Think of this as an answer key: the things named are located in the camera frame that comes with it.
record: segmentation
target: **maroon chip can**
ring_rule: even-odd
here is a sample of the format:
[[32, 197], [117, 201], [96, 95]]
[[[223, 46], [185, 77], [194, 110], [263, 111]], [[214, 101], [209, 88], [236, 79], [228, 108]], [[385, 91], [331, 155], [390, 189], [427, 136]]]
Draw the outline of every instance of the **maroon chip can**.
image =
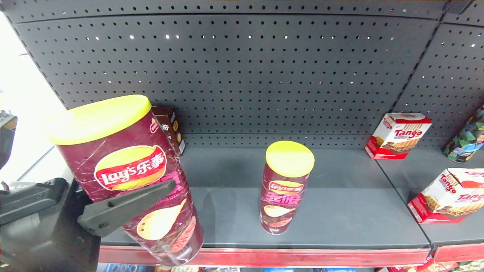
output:
[[68, 110], [47, 124], [74, 177], [97, 202], [174, 179], [166, 198], [122, 228], [161, 264], [191, 260], [203, 243], [186, 176], [163, 127], [142, 95], [128, 95]]
[[124, 224], [122, 229], [161, 264], [173, 267], [186, 264], [199, 252], [203, 229], [184, 171], [179, 169], [164, 179], [175, 180], [174, 191]]
[[284, 233], [304, 196], [314, 155], [304, 145], [278, 141], [266, 151], [260, 193], [260, 224], [273, 235]]

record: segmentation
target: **black pegboard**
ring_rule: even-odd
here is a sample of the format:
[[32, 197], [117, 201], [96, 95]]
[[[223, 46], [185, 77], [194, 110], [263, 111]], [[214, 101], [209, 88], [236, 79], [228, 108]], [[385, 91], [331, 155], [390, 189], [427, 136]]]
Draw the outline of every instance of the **black pegboard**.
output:
[[347, 14], [437, 19], [445, 1], [6, 0], [4, 3], [7, 18], [17, 24], [73, 17], [213, 13]]
[[447, 13], [443, 21], [453, 24], [484, 26], [484, 3], [476, 0], [463, 14]]
[[433, 121], [427, 136], [452, 137], [484, 103], [484, 29], [442, 24], [395, 106]]
[[[297, 141], [309, 148], [322, 149], [362, 149], [370, 135], [321, 135], [321, 134], [185, 134], [187, 146], [193, 147], [248, 147], [266, 148], [275, 141]], [[443, 137], [424, 137], [417, 147], [440, 148], [446, 144]]]
[[17, 24], [68, 107], [141, 93], [188, 133], [371, 134], [436, 21], [144, 15]]

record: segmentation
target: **red shelf edge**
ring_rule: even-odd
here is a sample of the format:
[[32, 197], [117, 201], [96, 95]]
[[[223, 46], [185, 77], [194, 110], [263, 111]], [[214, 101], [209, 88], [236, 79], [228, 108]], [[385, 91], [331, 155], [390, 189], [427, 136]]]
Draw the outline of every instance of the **red shelf edge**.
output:
[[[327, 250], [202, 248], [190, 265], [242, 267], [386, 267], [423, 264], [430, 249]], [[140, 246], [101, 245], [99, 262], [155, 265]]]
[[436, 262], [484, 259], [484, 243], [445, 245], [437, 248]]

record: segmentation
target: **yellow lid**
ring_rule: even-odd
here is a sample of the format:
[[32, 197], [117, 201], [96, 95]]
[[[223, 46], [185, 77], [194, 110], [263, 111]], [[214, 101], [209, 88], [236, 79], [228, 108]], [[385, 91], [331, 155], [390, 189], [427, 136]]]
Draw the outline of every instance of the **yellow lid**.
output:
[[314, 155], [309, 148], [300, 143], [278, 141], [267, 148], [266, 162], [277, 174], [298, 178], [313, 170]]
[[82, 144], [119, 132], [150, 110], [144, 95], [121, 96], [70, 109], [47, 122], [45, 130], [56, 145]]

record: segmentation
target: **white wall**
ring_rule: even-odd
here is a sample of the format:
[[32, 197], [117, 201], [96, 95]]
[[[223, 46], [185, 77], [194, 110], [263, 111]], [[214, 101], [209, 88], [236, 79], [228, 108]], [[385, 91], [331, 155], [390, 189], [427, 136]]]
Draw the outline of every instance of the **white wall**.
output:
[[[18, 116], [12, 155], [0, 170], [0, 180], [10, 183], [18, 180], [51, 149], [52, 144], [42, 131], [43, 123], [65, 109], [30, 56], [24, 55], [25, 48], [2, 13], [0, 41], [0, 108]], [[54, 157], [48, 168], [64, 168], [60, 156]]]

